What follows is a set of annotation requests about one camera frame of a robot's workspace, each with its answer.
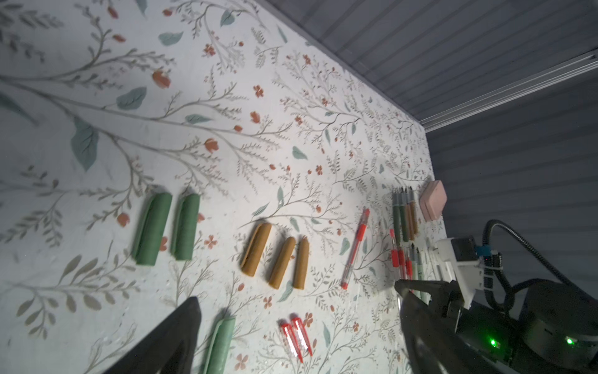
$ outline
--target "rolled cloth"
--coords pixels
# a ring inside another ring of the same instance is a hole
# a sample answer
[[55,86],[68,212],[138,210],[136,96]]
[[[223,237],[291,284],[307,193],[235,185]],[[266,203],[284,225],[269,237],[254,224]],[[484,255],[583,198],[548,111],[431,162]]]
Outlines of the rolled cloth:
[[274,265],[274,269],[272,270],[272,275],[270,275],[270,281],[268,282],[268,284],[277,290],[278,288],[280,288],[282,278],[285,276],[286,267],[287,265],[289,265],[289,260],[291,259],[291,254],[295,249],[296,243],[297,241],[295,240],[295,238],[287,238],[285,244],[282,246],[282,249],[280,250],[278,259],[276,259],[276,265]]
[[132,249],[132,256],[138,265],[155,265],[171,202],[172,195],[165,192],[154,195],[147,205]]
[[172,254],[177,260],[191,260],[193,258],[199,199],[197,194],[188,195],[182,199],[179,206],[171,246]]
[[212,342],[208,348],[207,360],[203,366],[203,374],[222,374],[230,349],[230,342],[233,340],[235,318],[224,318],[216,323]]

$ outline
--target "pink eraser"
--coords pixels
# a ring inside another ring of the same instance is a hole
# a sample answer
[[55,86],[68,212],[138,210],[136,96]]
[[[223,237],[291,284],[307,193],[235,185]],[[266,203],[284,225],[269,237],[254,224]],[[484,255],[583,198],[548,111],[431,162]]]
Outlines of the pink eraser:
[[431,181],[419,199],[423,218],[426,221],[439,219],[446,203],[447,193],[444,191],[442,181]]

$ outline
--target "corrugated wall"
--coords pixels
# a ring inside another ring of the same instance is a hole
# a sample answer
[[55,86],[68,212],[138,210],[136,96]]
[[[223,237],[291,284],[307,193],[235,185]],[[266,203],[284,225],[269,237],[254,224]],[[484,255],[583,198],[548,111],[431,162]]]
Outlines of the corrugated wall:
[[[474,235],[480,244],[486,221],[503,220],[598,297],[596,74],[433,131],[428,141],[436,178],[448,195],[449,236]],[[504,254],[512,284],[553,279],[523,247],[496,231],[492,244]]]

